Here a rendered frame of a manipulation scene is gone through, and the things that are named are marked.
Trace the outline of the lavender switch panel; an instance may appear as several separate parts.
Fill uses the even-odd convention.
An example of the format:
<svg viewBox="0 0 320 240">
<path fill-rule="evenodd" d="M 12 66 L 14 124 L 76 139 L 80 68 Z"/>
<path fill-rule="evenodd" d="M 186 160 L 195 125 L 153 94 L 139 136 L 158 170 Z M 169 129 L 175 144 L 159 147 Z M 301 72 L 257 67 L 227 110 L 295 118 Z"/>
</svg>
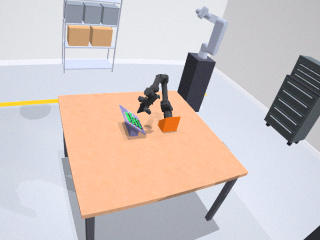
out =
<svg viewBox="0 0 320 240">
<path fill-rule="evenodd" d="M 138 133 L 141 132 L 142 134 L 146 135 L 139 118 L 127 110 L 125 107 L 119 104 L 121 112 L 124 118 L 124 124 L 126 126 L 127 132 L 130 137 L 138 136 Z"/>
</svg>

